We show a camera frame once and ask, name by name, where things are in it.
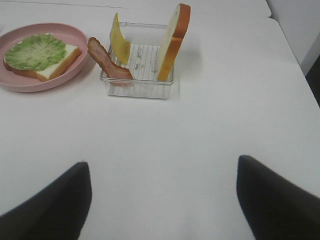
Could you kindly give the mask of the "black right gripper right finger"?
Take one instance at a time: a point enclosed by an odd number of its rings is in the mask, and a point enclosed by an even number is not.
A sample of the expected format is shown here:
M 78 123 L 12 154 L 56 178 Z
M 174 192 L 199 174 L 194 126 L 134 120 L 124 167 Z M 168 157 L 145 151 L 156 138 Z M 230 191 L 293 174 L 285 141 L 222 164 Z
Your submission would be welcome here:
M 318 240 L 320 199 L 255 158 L 238 158 L 236 193 L 257 240 Z

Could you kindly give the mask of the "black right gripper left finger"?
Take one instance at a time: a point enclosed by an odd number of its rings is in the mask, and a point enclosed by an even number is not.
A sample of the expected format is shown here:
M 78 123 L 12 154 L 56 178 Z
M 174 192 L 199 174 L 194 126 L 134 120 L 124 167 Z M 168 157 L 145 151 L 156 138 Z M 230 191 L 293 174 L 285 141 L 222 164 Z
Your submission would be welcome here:
M 40 192 L 1 215 L 2 240 L 77 240 L 92 202 L 90 169 L 78 162 Z

